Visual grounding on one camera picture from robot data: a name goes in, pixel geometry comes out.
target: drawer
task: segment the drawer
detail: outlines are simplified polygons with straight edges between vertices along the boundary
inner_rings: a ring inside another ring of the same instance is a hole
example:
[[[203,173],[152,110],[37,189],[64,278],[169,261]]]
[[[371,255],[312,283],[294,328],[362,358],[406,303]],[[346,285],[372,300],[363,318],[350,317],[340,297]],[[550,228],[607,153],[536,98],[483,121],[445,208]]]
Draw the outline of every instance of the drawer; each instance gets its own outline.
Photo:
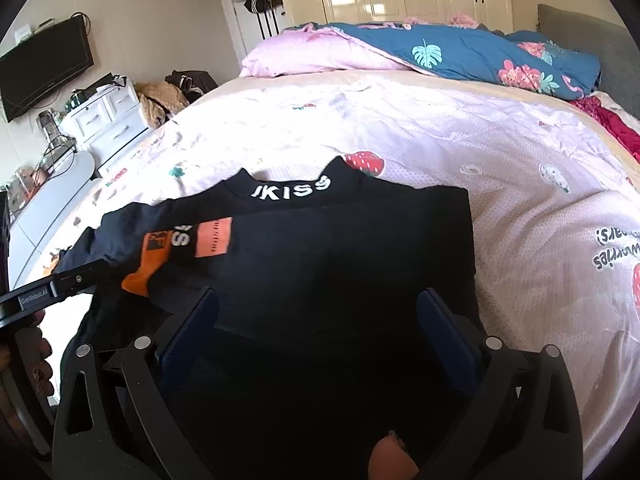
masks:
[[[95,167],[100,168],[147,127],[140,106],[135,106],[112,127],[90,140],[87,145],[94,156]]]
[[[116,88],[113,92],[109,92],[105,99],[111,106],[113,119],[124,115],[138,104],[138,96],[129,86],[124,88]]]
[[[83,107],[74,114],[74,119],[83,139],[89,139],[111,124],[111,117],[104,99],[98,99]]]

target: pink pillow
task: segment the pink pillow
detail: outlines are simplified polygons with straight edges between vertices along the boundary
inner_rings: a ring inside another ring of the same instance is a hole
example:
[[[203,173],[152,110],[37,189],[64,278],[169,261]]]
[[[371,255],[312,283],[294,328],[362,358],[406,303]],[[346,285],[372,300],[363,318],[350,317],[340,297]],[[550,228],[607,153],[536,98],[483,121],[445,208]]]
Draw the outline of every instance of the pink pillow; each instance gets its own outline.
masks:
[[[339,36],[331,28],[285,30],[258,44],[242,61],[240,77],[276,77],[330,70],[411,70]]]

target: white chest of drawers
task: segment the white chest of drawers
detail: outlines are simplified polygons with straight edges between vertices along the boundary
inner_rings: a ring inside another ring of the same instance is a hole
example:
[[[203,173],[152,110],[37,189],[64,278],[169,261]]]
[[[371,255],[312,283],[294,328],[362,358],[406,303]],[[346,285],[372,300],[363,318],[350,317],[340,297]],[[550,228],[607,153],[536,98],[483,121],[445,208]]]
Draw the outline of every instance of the white chest of drawers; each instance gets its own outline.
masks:
[[[133,148],[148,130],[130,78],[123,87],[109,86],[69,112],[60,131],[90,152],[100,176],[108,176],[114,161]]]

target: silver screw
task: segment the silver screw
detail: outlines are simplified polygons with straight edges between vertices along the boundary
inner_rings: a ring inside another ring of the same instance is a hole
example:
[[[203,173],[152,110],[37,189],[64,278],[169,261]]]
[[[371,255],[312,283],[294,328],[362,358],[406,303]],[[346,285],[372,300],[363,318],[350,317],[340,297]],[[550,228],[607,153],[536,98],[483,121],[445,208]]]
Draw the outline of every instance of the silver screw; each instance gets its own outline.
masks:
[[[88,355],[90,351],[91,347],[89,345],[80,345],[78,350],[76,350],[76,355],[78,357],[84,357],[85,355]]]
[[[133,346],[135,346],[138,350],[144,350],[145,348],[148,348],[150,344],[151,338],[146,335],[142,335],[138,339],[136,339],[135,343],[133,343]]]
[[[499,350],[502,348],[502,341],[497,337],[491,336],[486,339],[484,342],[491,350]]]
[[[560,349],[556,345],[547,345],[545,351],[550,357],[560,357]]]

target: blue floral blanket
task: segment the blue floral blanket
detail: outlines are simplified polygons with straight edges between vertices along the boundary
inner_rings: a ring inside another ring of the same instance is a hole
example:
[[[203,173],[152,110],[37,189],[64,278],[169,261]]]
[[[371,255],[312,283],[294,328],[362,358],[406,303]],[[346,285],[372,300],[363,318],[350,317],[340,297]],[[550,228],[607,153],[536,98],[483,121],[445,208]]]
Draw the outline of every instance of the blue floral blanket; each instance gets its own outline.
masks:
[[[596,56],[566,50],[526,30],[502,37],[449,25],[314,23],[306,27],[310,25],[331,27],[420,72],[513,86],[567,101],[595,90],[600,76]]]

